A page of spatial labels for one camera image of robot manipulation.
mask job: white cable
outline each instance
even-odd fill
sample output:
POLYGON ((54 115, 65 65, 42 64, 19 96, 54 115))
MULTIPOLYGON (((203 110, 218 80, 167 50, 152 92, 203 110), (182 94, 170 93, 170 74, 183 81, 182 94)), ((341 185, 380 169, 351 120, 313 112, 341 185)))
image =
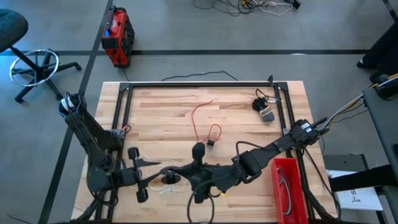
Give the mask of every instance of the white cable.
MULTIPOLYGON (((140 155, 144 156, 147 160, 151 161, 151 162, 157 162, 157 161, 167 161, 167 162, 172 162, 174 166, 177 166, 176 163, 172 160, 172 159, 150 159, 149 157, 147 157, 145 154, 143 154, 142 152, 139 153, 140 155)), ((156 170, 156 172, 160 171, 161 169, 163 169, 165 166, 163 166, 162 164, 157 165, 158 167, 160 167, 160 169, 156 170)), ((150 186, 150 184, 148 184, 148 187, 153 190, 154 192, 159 192, 159 195, 167 193, 169 194, 169 192, 180 192, 184 189, 185 184, 187 184, 188 180, 185 180, 184 184, 182 185, 181 189, 175 190, 174 189, 174 184, 165 184, 164 187, 162 187, 161 189, 155 189, 153 187, 150 186)))
POLYGON ((261 11, 266 12, 266 13, 271 13, 275 16, 283 16, 286 12, 289 12, 290 10, 293 9, 293 5, 289 4, 289 3, 277 3, 277 2, 267 2, 267 0, 265 1, 260 1, 260 3, 257 3, 256 0, 253 0, 258 6, 260 6, 259 8, 261 9, 261 11), (272 7, 276 7, 276 6, 289 6, 288 9, 286 9, 283 13, 278 14, 275 12, 271 12, 268 10, 265 10, 262 8, 262 6, 272 6, 272 7))

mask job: wooden table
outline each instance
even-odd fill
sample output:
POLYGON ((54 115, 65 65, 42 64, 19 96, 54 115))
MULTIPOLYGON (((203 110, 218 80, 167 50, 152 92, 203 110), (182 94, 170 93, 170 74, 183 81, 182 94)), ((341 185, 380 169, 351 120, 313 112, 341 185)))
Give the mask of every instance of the wooden table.
MULTIPOLYGON (((307 119, 312 122, 310 107, 303 82, 288 82, 295 119, 307 119)), ((96 120, 104 129, 110 129, 113 120, 119 83, 103 83, 96 120)), ((204 162, 209 164, 231 164, 236 155, 235 142, 249 141, 265 146, 281 137, 280 123, 276 105, 271 105, 275 120, 264 124, 258 113, 251 108, 254 99, 253 87, 200 87, 200 88, 135 88, 131 102, 129 124, 132 131, 127 134, 124 158, 128 167, 127 148, 136 146, 152 160, 163 159, 163 165, 171 166, 173 160, 180 166, 192 162, 191 150, 196 143, 192 126, 191 113, 200 103, 213 100, 195 112, 195 123, 200 139, 205 138, 213 123, 222 127, 222 135, 212 151, 206 150, 204 162)), ((272 88, 260 88, 265 94, 274 95, 272 88)), ((287 110, 285 120, 288 122, 287 110)), ((241 152, 251 147, 242 146, 241 152)), ((308 147, 319 167, 323 178, 327 180, 325 165, 318 144, 308 147)), ((308 183, 311 191, 326 208, 335 215, 333 199, 309 161, 304 157, 308 183)), ((160 167, 143 168, 144 176, 151 175, 160 167)), ((72 218, 78 217, 92 201, 86 186, 86 163, 81 174, 80 186, 76 196, 72 218)), ((185 179, 175 185, 179 192, 159 195, 148 189, 149 199, 146 203, 137 203, 136 186, 119 189, 119 203, 114 210, 114 222, 187 222, 187 202, 191 194, 190 185, 183 186, 185 179)), ((161 189, 164 186, 157 179, 151 187, 161 189)), ((269 167, 262 175, 250 184, 240 184, 227 191, 226 196, 215 198, 214 222, 276 222, 274 196, 269 167)), ((210 218, 209 200, 191 207, 194 222, 206 222, 210 218)))

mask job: gray floor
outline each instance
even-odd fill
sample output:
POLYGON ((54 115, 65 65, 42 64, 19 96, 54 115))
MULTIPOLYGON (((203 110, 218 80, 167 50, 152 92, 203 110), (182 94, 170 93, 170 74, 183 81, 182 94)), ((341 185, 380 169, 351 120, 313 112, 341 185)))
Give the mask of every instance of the gray floor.
MULTIPOLYGON (((391 0, 393 7, 398 6, 391 0)), ((308 6, 276 17, 257 12, 231 17, 216 10, 195 9, 188 0, 115 0, 125 7, 136 31, 136 50, 368 49, 393 23, 381 0, 306 0, 308 6)), ((29 20, 29 31, 16 46, 21 50, 91 50, 106 0, 10 1, 0 7, 17 10, 29 20)), ((156 81, 173 75, 226 70, 239 80, 303 80, 313 117, 331 115, 369 86, 371 71, 355 63, 362 55, 201 55, 134 56, 126 70, 132 81, 156 81)), ((37 222, 66 131, 57 102, 40 86, 19 105, 21 87, 11 83, 15 57, 0 56, 0 222, 20 223, 6 214, 37 222)), ((60 56, 83 68, 89 56, 60 56)), ((84 71, 66 70, 53 79, 59 89, 76 92, 84 71)), ((86 91, 94 113, 101 85, 125 81, 106 56, 97 56, 86 91)), ((223 75, 187 80, 229 80, 223 75)), ((371 167, 387 163, 368 114, 336 124, 327 134, 325 154, 363 153, 371 167)), ((67 221, 73 209, 84 153, 72 141, 50 217, 67 221)), ((373 212, 344 211, 345 220, 377 223, 373 212)))

